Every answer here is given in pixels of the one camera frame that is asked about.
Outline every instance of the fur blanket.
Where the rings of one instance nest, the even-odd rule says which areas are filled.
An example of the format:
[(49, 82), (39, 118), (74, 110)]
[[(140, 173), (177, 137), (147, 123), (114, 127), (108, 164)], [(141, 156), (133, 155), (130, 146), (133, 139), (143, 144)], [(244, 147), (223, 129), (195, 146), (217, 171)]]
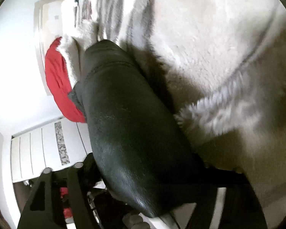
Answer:
[[(286, 126), (281, 106), (286, 101), (286, 9), (281, 2), (76, 1), (75, 21), (63, 21), (75, 27), (65, 27), (59, 47), (72, 86), (80, 76), (82, 52), (102, 39), (115, 42), (139, 63), (193, 150), (218, 167), (240, 165), (256, 181), (252, 162), (261, 161), (258, 149)], [(229, 143), (225, 149), (231, 152), (239, 153), (235, 145), (245, 150), (236, 157), (222, 147), (223, 157), (214, 161), (215, 142)], [(285, 181), (286, 176), (267, 183), (261, 193)]]

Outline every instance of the white strip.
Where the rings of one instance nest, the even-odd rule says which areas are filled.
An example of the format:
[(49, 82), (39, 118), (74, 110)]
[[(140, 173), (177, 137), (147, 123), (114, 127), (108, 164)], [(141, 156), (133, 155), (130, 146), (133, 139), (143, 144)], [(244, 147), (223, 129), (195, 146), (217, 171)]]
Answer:
[(226, 197), (226, 190), (227, 188), (217, 189), (217, 197), (216, 197), (216, 203), (215, 203), (215, 208), (214, 208), (214, 214), (213, 214), (213, 218), (212, 218), (209, 229), (219, 228), (223, 206), (224, 206), (224, 199)]

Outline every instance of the red cushion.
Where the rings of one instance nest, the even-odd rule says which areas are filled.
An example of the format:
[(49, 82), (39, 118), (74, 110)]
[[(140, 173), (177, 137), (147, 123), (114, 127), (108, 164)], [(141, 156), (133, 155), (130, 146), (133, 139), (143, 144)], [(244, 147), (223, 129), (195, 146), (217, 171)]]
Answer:
[(54, 100), (63, 113), (70, 121), (85, 123), (85, 117), (78, 110), (75, 104), (68, 98), (72, 91), (66, 62), (63, 56), (56, 50), (60, 44), (60, 38), (54, 40), (45, 56), (46, 82)]

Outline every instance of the red fabric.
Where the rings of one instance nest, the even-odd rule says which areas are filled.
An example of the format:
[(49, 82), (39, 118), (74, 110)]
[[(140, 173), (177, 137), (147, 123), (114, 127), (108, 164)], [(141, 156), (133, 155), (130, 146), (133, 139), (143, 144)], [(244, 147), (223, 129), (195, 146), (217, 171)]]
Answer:
[(60, 38), (54, 40), (45, 56), (46, 82), (54, 100), (63, 113), (70, 121), (85, 123), (83, 113), (78, 110), (75, 104), (68, 98), (72, 91), (66, 62), (63, 56), (56, 50), (60, 44)]

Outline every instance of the fluffy blanket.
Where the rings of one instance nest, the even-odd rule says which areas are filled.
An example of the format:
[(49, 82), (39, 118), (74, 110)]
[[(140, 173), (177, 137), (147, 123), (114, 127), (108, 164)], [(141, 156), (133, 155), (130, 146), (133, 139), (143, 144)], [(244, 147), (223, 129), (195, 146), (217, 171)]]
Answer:
[(72, 86), (83, 51), (109, 39), (136, 59), (204, 160), (241, 166), (258, 194), (286, 181), (286, 174), (278, 181), (284, 168), (272, 181), (263, 166), (255, 174), (256, 161), (278, 166), (277, 150), (267, 160), (261, 155), (282, 134), (286, 141), (286, 9), (279, 0), (66, 0), (63, 16), (59, 51)]

